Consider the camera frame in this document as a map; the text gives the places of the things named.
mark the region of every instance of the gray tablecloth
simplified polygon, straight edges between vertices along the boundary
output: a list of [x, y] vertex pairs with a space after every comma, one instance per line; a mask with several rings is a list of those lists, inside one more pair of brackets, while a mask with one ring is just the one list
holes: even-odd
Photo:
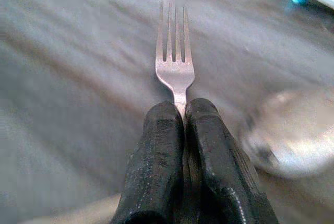
[[[16, 223], [122, 190], [155, 77], [161, 0], [1, 0], [0, 216]], [[196, 72], [235, 134], [266, 95], [334, 84], [333, 11], [289, 0], [186, 5]], [[334, 219], [334, 171], [287, 181], [260, 173], [282, 223]]]

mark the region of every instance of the fork tine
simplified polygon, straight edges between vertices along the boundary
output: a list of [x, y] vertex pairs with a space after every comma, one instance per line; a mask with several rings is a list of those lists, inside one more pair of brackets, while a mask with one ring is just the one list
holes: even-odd
[[189, 39], [189, 25], [187, 10], [183, 7], [183, 23], [184, 23], [184, 61], [188, 65], [193, 64], [192, 52], [190, 50], [190, 39]]
[[175, 7], [175, 61], [181, 62], [181, 43], [180, 43], [180, 28], [178, 24], [178, 17], [177, 17], [177, 7]]
[[160, 14], [159, 14], [159, 25], [158, 25], [158, 36], [157, 36], [157, 48], [156, 48], [156, 62], [163, 61], [163, 3], [160, 3]]
[[169, 3], [169, 8], [168, 8], [168, 34], [167, 34], [166, 61], [173, 61], [173, 52], [172, 52], [172, 4], [171, 3]]

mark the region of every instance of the gray fabric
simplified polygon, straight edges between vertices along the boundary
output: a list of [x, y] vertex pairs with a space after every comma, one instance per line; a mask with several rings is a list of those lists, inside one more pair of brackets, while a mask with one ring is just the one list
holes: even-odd
[[[171, 100], [154, 74], [159, 1], [1, 0], [2, 223], [63, 213], [122, 189], [144, 115]], [[326, 7], [177, 2], [190, 19], [189, 99], [211, 100], [232, 134], [270, 93], [333, 85], [334, 18]], [[262, 179], [282, 223], [334, 219], [334, 171]]]

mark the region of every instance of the table surface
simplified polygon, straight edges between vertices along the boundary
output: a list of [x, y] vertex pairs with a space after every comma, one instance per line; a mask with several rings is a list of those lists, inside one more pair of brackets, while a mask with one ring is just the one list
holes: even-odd
[[[154, 73], [161, 0], [2, 0], [0, 216], [63, 213], [122, 190], [150, 107], [171, 100]], [[334, 84], [334, 13], [316, 1], [185, 4], [196, 79], [236, 134], [285, 89]], [[259, 171], [281, 223], [330, 223], [334, 171], [288, 181]]]

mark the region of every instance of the metal fork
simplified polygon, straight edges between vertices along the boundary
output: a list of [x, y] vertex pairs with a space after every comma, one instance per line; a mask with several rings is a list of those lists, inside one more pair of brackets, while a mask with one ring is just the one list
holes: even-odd
[[163, 59], [163, 4], [160, 5], [160, 16], [158, 26], [157, 48], [156, 48], [156, 74], [158, 79], [165, 84], [173, 93], [174, 104], [177, 107], [182, 119], [185, 116], [187, 104], [186, 90], [192, 85], [195, 79], [195, 72], [190, 51], [188, 16], [186, 8], [183, 7], [184, 26], [184, 61], [181, 54], [180, 26], [178, 9], [175, 7], [175, 61], [173, 61], [172, 50], [172, 4], [168, 9], [168, 35], [166, 58]]

